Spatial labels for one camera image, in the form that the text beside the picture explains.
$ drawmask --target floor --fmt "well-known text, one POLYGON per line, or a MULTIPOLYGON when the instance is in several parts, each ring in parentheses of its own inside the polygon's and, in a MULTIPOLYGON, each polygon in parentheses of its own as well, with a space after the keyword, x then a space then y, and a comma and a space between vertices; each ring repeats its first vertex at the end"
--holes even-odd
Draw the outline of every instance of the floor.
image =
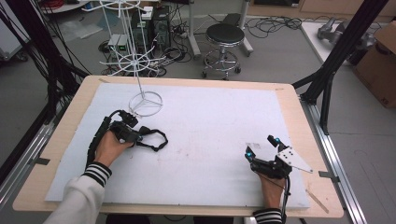
MULTIPOLYGON (((96 24, 102 19, 102 14, 73 11, 58 19, 59 22, 96 24)), ((198 26, 208 19, 197 19, 195 24, 198 26)), ((203 28, 210 24, 213 22, 206 22, 203 28)), ((230 74, 231 81, 293 83, 314 73, 321 65, 301 30, 283 27, 264 39, 254 37, 248 31, 245 33, 254 52, 247 57, 244 51, 233 50, 240 60, 242 72, 230 74)), ((203 54, 212 48, 203 35, 196 37, 203 54)), ((107 39, 107 32, 101 31, 86 39, 70 40, 67 45, 92 74, 101 74, 106 67, 99 62, 105 58, 97 48, 107 39)), ((200 79, 203 62, 173 63, 166 69, 164 77, 200 79)), ((207 75, 207 79, 221 78, 222 75, 217 73, 207 75)), ((0 164, 43 108, 47 100, 46 88, 44 78, 30 61, 12 61, 0 66, 0 164)), ((302 93, 305 89, 302 87, 297 92, 302 93)), ((368 223, 396 223, 396 175, 392 175, 396 170, 395 127, 396 109, 384 108, 355 77, 352 67, 342 66, 333 81, 329 131, 368 223)), ((0 219, 7 223, 42 223, 49 213, 17 212, 12 209, 16 194, 14 192, 0 211, 0 219)), ((105 223, 105 219, 106 215, 100 215, 97 223, 105 223)), ((168 221, 163 216, 153 216, 151 220, 164 224, 192 223, 191 217, 179 222, 168 221)), ((306 218, 305 221, 349 223, 347 215, 341 219, 306 218)), ((234 223, 241 223, 241 219, 236 219, 234 223)), ((288 223, 301 221, 291 217, 288 223)))

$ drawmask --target stool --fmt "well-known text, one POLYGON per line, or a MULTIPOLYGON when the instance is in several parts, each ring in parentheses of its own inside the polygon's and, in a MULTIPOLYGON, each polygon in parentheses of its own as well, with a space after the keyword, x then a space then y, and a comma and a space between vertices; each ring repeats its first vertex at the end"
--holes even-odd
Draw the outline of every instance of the stool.
POLYGON ((211 50, 204 57, 205 68, 202 72, 202 77, 206 77, 206 69, 208 68, 224 72, 225 78, 223 78, 223 80, 228 80, 228 71, 232 69, 234 69, 235 73, 240 73, 241 67, 238 58, 233 53, 226 50, 226 48, 240 45, 244 38, 244 32, 234 25, 218 23, 209 26, 206 30, 206 39, 220 46, 220 49, 211 50), (219 58, 214 62, 210 62, 209 57, 215 56, 219 58))

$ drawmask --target hand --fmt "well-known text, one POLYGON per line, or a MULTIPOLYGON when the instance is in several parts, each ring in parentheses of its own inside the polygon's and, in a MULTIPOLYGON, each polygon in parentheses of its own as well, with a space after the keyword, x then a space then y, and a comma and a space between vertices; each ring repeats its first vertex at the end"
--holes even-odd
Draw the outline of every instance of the hand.
POLYGON ((272 179, 267 175, 258 175, 262 182, 262 196, 264 197, 265 208, 279 208, 280 198, 283 188, 285 188, 285 179, 272 179))
POLYGON ((99 146, 96 149, 96 157, 94 161, 98 161, 103 165, 109 167, 111 163, 125 150, 131 147, 134 143, 120 143, 116 135, 107 131, 103 138, 100 140, 99 146))

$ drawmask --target striped cuff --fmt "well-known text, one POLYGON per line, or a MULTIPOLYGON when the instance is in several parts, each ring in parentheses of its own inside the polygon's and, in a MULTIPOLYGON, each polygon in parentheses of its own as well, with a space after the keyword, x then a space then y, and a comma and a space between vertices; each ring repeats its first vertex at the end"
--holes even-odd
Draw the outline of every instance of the striped cuff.
POLYGON ((89 176, 102 185, 102 187, 105 187, 107 180, 111 176, 111 170, 102 163, 94 161, 87 167, 83 175, 89 176))
POLYGON ((277 208, 267 208, 256 211, 253 213, 258 224, 278 224, 282 223, 282 216, 280 209, 277 208))

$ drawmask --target black stool seat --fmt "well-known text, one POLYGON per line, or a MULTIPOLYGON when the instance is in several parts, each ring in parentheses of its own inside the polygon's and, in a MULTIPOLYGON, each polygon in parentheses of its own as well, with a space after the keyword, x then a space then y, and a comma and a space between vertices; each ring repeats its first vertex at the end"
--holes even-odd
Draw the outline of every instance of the black stool seat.
POLYGON ((240 28, 227 23, 209 26, 206 30, 206 36, 220 44, 234 44, 245 38, 245 34, 240 28))

